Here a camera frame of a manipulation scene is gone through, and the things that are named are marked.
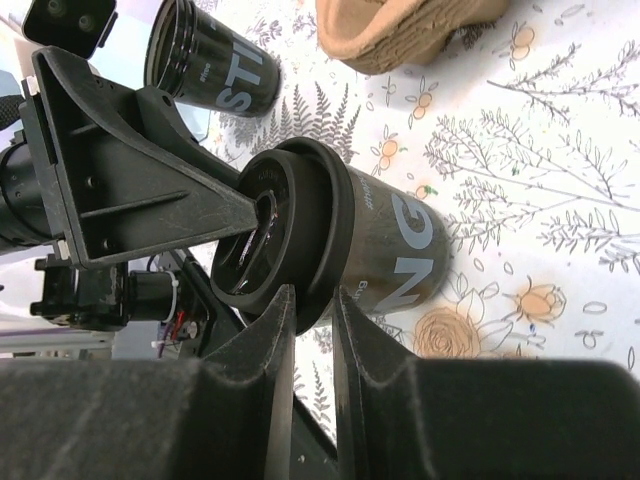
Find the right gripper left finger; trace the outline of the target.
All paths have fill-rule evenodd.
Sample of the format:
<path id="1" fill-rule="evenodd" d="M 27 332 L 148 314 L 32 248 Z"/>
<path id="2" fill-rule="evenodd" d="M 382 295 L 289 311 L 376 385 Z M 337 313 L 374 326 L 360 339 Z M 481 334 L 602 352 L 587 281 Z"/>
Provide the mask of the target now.
<path id="1" fill-rule="evenodd" d="M 285 479 L 295 292 L 203 360 L 1 364 L 5 479 Z"/>

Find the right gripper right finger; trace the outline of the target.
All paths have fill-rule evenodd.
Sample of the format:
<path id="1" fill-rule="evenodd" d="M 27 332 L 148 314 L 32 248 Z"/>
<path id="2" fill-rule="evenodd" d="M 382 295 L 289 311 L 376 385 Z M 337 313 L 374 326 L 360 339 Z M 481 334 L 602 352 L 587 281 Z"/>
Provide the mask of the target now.
<path id="1" fill-rule="evenodd" d="M 605 361 L 423 359 L 334 294 L 344 479 L 635 479 L 639 385 Z"/>

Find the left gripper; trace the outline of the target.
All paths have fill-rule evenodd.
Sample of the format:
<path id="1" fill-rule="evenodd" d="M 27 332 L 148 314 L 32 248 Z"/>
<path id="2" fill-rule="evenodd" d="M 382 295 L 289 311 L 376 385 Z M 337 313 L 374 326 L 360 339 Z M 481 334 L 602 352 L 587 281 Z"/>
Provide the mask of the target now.
<path id="1" fill-rule="evenodd" d="M 57 47 L 32 56 L 1 149 L 1 248 L 94 269 L 256 229 L 256 203 L 147 140 L 135 92 Z"/>

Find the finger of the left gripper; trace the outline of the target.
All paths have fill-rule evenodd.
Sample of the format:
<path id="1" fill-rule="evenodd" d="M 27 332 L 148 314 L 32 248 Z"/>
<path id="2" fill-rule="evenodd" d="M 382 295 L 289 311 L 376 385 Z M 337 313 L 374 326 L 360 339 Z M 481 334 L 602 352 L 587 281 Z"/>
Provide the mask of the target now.
<path id="1" fill-rule="evenodd" d="M 239 172 L 198 143 L 165 92 L 146 86 L 135 95 L 147 140 L 225 185 L 238 184 Z"/>

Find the dark takeout coffee cup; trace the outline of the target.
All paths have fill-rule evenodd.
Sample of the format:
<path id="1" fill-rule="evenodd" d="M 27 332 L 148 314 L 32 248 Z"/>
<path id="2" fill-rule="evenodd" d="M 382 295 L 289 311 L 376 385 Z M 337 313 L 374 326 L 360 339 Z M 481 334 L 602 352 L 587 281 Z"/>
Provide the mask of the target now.
<path id="1" fill-rule="evenodd" d="M 311 325 L 330 321 L 342 286 L 367 315 L 414 308 L 449 268 L 450 244 L 425 203 L 347 165 L 321 169 L 321 257 L 305 296 Z"/>

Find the black coffee cup lid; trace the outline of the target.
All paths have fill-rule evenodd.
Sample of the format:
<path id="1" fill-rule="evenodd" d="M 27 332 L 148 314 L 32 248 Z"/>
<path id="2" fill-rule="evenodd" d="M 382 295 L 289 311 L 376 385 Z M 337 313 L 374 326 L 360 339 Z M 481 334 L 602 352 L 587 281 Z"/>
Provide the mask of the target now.
<path id="1" fill-rule="evenodd" d="M 355 222 L 347 167 L 328 146 L 296 137 L 256 155 L 239 190 L 255 200 L 258 226 L 219 241 L 211 288 L 254 320 L 281 286 L 293 286 L 302 334 L 323 317 L 346 269 Z"/>

